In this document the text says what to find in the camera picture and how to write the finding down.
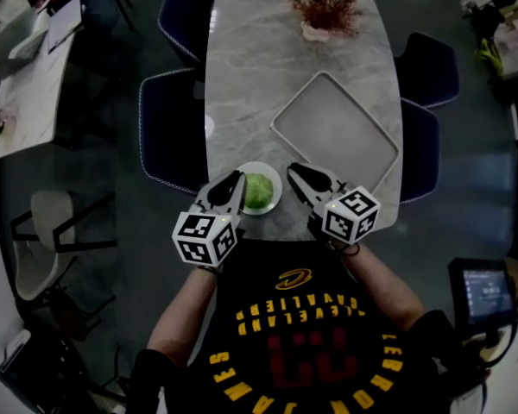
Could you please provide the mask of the grey marble oval table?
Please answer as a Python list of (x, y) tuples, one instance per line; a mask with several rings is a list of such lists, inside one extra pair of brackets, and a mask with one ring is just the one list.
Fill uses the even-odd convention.
[(288, 0), (215, 0), (205, 69), (211, 178), (261, 161), (279, 174), (296, 153), (271, 130), (281, 108), (317, 73), (332, 75), (402, 143), (401, 97), (389, 38), (375, 0), (358, 0), (357, 35), (303, 38)]

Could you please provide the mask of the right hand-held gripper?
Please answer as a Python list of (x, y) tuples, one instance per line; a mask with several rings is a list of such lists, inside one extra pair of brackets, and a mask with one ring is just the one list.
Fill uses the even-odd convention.
[[(363, 186), (348, 190), (332, 170), (312, 164), (291, 164), (287, 180), (299, 200), (313, 209), (308, 229), (316, 239), (331, 237), (352, 245), (374, 230), (381, 204)], [(335, 195), (320, 203), (325, 193)]]

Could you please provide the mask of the white marble side table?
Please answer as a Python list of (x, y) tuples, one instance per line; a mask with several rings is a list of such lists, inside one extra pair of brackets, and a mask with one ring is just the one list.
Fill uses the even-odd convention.
[(47, 35), (39, 53), (31, 60), (11, 60), (11, 49), (28, 30), (28, 8), (0, 28), (0, 105), (9, 106), (16, 121), (0, 136), (0, 159), (32, 147), (49, 143), (56, 135), (57, 111), (67, 61), (75, 33), (51, 53)]

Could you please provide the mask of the yellow green bundle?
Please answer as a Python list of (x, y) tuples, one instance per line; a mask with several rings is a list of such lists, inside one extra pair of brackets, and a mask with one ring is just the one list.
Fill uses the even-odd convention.
[(482, 38), (479, 47), (476, 50), (476, 55), (481, 61), (489, 64), (499, 77), (502, 76), (502, 61), (493, 41)]

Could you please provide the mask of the grey laptop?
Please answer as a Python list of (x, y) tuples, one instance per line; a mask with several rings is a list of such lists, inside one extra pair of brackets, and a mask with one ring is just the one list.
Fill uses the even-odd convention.
[(15, 45), (8, 58), (11, 60), (33, 60), (39, 53), (42, 42), (49, 30), (49, 15), (45, 10), (38, 12), (32, 9), (24, 23), (28, 32), (24, 35), (22, 40)]

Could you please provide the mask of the green cabbage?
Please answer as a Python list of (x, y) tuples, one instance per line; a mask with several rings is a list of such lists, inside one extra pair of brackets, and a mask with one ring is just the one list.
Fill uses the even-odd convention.
[(272, 181), (261, 173), (246, 174), (244, 205), (253, 210), (267, 207), (274, 195)]

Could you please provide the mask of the person's right forearm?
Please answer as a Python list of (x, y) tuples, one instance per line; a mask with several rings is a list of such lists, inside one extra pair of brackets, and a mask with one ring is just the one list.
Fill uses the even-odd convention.
[(343, 246), (338, 253), (377, 309), (399, 331), (408, 331), (425, 314), (416, 293), (365, 245)]

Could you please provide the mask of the black monitor with lit screen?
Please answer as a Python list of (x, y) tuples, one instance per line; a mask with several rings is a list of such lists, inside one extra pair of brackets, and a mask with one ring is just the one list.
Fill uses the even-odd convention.
[(503, 260), (456, 258), (448, 266), (455, 328), (464, 340), (515, 320), (515, 287)]

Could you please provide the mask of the grey chair with black frame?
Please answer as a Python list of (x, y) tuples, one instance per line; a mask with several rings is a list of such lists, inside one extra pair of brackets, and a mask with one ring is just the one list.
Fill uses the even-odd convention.
[[(117, 246), (115, 240), (79, 241), (76, 230), (78, 223), (114, 199), (115, 194), (111, 192), (76, 211), (73, 194), (69, 191), (40, 190), (32, 195), (29, 211), (10, 222), (16, 260), (15, 291), (21, 301), (34, 302), (55, 288), (79, 253)], [(30, 247), (32, 242), (52, 254), (51, 264), (45, 266), (35, 258)]]

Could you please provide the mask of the black equipment case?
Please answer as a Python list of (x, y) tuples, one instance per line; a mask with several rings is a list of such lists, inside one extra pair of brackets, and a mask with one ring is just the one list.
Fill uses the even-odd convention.
[(101, 388), (68, 336), (37, 317), (0, 347), (0, 381), (33, 414), (113, 414), (126, 398)]

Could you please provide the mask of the white paper clipboard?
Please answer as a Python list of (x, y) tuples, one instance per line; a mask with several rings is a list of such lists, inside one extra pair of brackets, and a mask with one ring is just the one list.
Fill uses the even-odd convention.
[(49, 21), (47, 50), (49, 53), (60, 46), (82, 23), (80, 0), (71, 0), (58, 10)]

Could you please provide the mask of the white round plate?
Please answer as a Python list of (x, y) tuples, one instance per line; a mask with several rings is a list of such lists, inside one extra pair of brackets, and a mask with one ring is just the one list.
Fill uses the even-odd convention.
[(261, 173), (267, 176), (273, 183), (274, 187), (274, 195), (271, 199), (270, 204), (259, 210), (253, 210), (246, 206), (243, 207), (243, 212), (249, 216), (260, 216), (270, 212), (280, 201), (282, 194), (282, 182), (281, 177), (278, 172), (271, 167), (270, 165), (260, 162), (260, 161), (251, 161), (241, 165), (238, 168), (238, 171), (244, 173)]

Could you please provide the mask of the person's left forearm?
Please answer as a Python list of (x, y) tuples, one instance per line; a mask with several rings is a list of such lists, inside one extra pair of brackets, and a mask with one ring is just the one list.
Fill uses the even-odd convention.
[(178, 367), (186, 367), (217, 282), (217, 274), (194, 268), (161, 314), (147, 349), (164, 354)]

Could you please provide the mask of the grey rectangular tray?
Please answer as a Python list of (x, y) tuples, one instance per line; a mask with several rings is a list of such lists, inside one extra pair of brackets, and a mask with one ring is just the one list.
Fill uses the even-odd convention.
[(374, 193), (400, 157), (382, 125), (328, 72), (317, 72), (270, 128), (303, 160)]

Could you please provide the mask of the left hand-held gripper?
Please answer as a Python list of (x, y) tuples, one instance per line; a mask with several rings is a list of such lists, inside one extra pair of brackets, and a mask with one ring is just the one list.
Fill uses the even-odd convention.
[(203, 185), (197, 201), (181, 212), (172, 239), (183, 262), (219, 267), (238, 243), (246, 192), (246, 175), (223, 173)]

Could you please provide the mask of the dark blue upholstered chair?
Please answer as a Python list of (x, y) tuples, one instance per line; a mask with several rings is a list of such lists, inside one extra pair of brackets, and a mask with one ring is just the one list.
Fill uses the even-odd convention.
[(205, 64), (214, 1), (162, 1), (159, 29), (186, 67), (200, 69)]
[(435, 191), (439, 182), (439, 120), (424, 107), (401, 99), (402, 173), (400, 203)]
[(139, 157), (146, 176), (195, 196), (209, 180), (205, 103), (194, 96), (192, 68), (164, 72), (139, 89)]
[(442, 41), (414, 32), (394, 63), (402, 98), (433, 109), (450, 103), (459, 94), (456, 54)]

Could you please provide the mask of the black bag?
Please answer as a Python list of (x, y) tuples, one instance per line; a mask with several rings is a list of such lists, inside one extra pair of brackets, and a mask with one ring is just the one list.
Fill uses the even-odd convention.
[(490, 0), (488, 3), (477, 5), (468, 2), (465, 7), (464, 18), (469, 17), (477, 35), (481, 38), (491, 39), (497, 27), (504, 23), (504, 16), (501, 10), (514, 5), (517, 0)]

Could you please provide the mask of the person's black printed jersey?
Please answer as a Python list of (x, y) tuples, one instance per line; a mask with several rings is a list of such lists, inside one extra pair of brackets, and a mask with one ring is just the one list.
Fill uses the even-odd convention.
[(242, 241), (186, 367), (136, 357), (126, 414), (473, 414), (486, 374), (440, 310), (399, 331), (339, 241)]

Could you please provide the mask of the dried reddish plant in vase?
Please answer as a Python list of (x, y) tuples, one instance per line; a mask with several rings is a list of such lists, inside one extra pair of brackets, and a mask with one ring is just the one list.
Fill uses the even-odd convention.
[(357, 35), (357, 19), (363, 11), (358, 0), (288, 0), (300, 17), (302, 36), (306, 41), (326, 43), (333, 36)]

